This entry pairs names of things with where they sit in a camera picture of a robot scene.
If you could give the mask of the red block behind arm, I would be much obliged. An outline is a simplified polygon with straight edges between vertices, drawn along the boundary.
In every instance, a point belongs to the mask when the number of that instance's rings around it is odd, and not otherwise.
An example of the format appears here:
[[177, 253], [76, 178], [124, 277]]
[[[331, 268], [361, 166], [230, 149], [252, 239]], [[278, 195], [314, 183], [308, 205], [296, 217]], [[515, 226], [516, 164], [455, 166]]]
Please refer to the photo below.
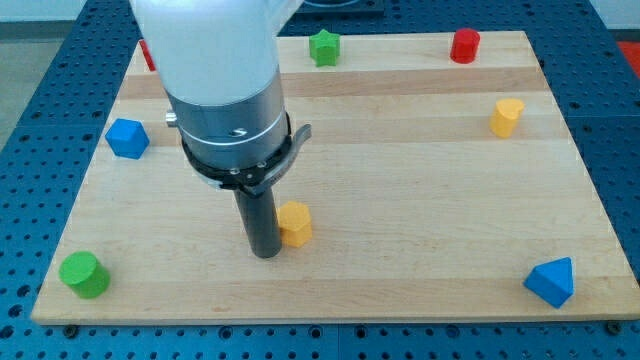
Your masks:
[[139, 46], [142, 52], [142, 55], [145, 59], [147, 68], [151, 71], [154, 72], [156, 70], [152, 55], [149, 51], [148, 45], [146, 43], [146, 41], [144, 39], [140, 39], [139, 40]]

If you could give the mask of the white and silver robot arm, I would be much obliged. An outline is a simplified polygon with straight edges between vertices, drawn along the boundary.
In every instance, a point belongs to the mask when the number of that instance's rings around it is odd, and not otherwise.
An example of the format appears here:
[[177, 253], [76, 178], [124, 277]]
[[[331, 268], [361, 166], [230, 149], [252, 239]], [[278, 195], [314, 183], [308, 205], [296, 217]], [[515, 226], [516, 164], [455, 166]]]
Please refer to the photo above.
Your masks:
[[291, 167], [311, 128], [291, 131], [277, 36], [302, 0], [133, 0], [192, 167], [257, 197]]

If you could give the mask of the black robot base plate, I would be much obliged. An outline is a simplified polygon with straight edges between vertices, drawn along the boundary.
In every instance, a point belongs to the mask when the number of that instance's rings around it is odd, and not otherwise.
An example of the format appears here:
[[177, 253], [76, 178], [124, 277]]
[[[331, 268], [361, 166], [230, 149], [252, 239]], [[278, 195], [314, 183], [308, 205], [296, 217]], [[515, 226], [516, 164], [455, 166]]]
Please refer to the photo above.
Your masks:
[[297, 10], [298, 14], [336, 15], [336, 14], [383, 14], [384, 0], [304, 0]]

